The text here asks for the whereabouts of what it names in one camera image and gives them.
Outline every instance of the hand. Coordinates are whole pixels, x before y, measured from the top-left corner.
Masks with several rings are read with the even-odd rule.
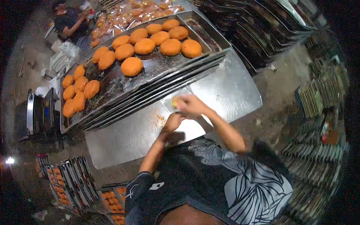
[[[87,18],[87,14],[85,12],[79,14],[79,20],[84,21]]]
[[[89,15],[92,12],[92,10],[93,10],[92,8],[88,7],[88,8],[85,9],[84,13],[86,15]]]
[[[177,109],[183,113],[206,114],[211,109],[195,95],[182,95],[177,102]]]
[[[170,114],[169,118],[167,119],[164,128],[161,132],[167,132],[172,133],[174,130],[176,130],[181,122],[185,119],[183,115],[180,113],[172,113]]]

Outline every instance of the person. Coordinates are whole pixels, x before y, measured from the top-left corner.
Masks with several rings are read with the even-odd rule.
[[[250,154],[242,135],[194,95],[180,96],[177,108],[126,187],[125,223],[268,224],[281,216],[293,184],[274,152],[258,140]],[[184,119],[201,114],[228,150],[203,137],[165,147]]]
[[[55,29],[70,38],[76,46],[84,49],[86,47],[83,45],[89,34],[86,18],[91,9],[81,13],[78,10],[67,8],[65,2],[65,0],[57,0],[53,3]]]

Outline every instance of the plastic wrap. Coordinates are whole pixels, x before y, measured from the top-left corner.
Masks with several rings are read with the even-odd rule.
[[[106,34],[116,36],[130,27],[183,10],[180,5],[173,5],[172,0],[162,0],[159,4],[156,0],[123,1],[108,9],[108,15],[105,13],[99,15],[96,22],[99,29],[93,31],[93,39],[96,40]]]
[[[88,1],[85,1],[81,6],[80,6],[80,9],[82,11],[86,11],[87,9],[91,9],[91,12],[90,14],[87,16],[88,19],[92,19],[94,17],[94,14],[95,14],[95,10],[94,8],[92,7],[92,5],[88,2]]]

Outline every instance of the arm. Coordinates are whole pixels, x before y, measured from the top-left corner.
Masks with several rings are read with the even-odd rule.
[[[177,103],[177,108],[184,113],[203,114],[209,118],[215,131],[230,151],[238,154],[247,151],[242,135],[195,95],[181,96]]]
[[[165,144],[169,135],[180,126],[184,119],[185,118],[179,113],[173,113],[169,116],[164,128],[146,154],[139,168],[139,173],[144,171],[152,173],[156,170],[164,154]]]
[[[90,11],[85,11],[81,14],[79,14],[79,20],[72,26],[72,28],[69,29],[69,27],[65,27],[63,30],[63,34],[71,37],[74,32],[79,28],[79,26],[83,23],[83,21],[87,18]]]

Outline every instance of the dark hair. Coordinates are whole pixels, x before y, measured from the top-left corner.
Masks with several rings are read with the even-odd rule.
[[[58,5],[60,5],[60,4],[64,4],[66,2],[66,0],[56,0],[53,4],[52,4],[52,6],[51,6],[51,9],[53,10],[53,12],[55,12],[56,11],[56,7],[58,7]]]

